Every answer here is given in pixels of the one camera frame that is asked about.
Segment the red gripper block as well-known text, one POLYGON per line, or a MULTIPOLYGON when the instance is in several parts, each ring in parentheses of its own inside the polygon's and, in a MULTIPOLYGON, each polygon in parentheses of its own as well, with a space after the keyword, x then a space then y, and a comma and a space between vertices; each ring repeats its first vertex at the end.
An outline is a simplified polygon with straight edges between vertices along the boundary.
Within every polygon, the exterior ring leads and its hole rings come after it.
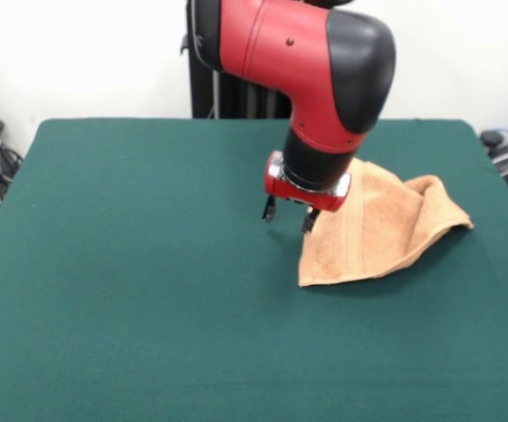
POLYGON ((308 205, 308 212, 301 225, 302 233, 311 233, 321 211, 336 212, 344 204, 352 183, 352 175, 344 174, 331 190, 312 192, 301 189, 289 181, 285 175, 283 155, 274 150, 265 168, 265 192, 268 194, 262 220, 272 222, 277 206, 276 200, 292 200, 308 205))

